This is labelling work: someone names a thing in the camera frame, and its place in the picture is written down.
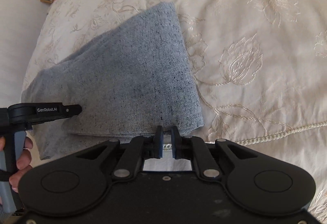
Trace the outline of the person's left hand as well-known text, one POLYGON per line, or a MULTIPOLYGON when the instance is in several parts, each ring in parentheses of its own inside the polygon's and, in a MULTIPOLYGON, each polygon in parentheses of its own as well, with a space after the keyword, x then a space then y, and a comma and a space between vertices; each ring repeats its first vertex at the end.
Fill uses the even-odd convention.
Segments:
POLYGON ((31 166, 32 155, 30 153, 30 150, 32 148, 33 148, 32 140, 29 137, 26 137, 23 151, 16 162, 16 167, 18 170, 9 177, 8 181, 4 181, 4 182, 1 181, 1 185, 8 183, 9 187, 15 194, 18 193, 18 185, 23 175, 32 169, 31 166))

